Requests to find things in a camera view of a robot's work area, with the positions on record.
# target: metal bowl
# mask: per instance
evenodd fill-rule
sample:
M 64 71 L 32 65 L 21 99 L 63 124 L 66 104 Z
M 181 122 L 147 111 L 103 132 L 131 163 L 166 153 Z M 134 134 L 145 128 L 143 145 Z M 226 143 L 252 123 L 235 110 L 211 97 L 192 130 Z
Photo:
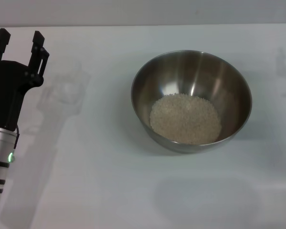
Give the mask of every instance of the metal bowl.
M 150 126 L 153 104 L 168 94 L 183 93 L 209 100 L 217 109 L 222 130 L 210 144 L 188 145 L 171 141 Z M 145 130 L 160 145 L 181 153 L 195 153 L 226 142 L 247 122 L 252 97 L 244 77 L 228 62 L 199 51 L 165 53 L 146 63 L 131 89 L 135 113 Z

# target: rice grain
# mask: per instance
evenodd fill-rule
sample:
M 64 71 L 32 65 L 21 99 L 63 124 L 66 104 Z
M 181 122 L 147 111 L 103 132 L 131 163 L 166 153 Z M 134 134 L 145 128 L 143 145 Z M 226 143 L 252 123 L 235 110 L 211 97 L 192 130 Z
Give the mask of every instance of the rice grain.
M 157 100 L 150 113 L 152 129 L 172 141 L 202 145 L 216 141 L 221 123 L 211 102 L 186 94 Z

